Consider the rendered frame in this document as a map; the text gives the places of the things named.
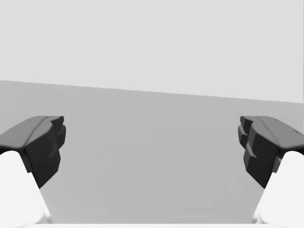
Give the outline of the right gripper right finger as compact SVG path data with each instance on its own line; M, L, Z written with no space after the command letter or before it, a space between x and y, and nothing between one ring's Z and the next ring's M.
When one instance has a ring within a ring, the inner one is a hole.
M247 173L264 189L253 224L304 224L304 133L269 116L241 116Z

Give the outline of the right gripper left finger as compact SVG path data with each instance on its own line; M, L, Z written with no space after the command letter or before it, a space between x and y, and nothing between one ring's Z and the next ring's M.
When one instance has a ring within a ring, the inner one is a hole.
M57 173L63 116L34 116L0 134L0 224L51 224L40 189Z

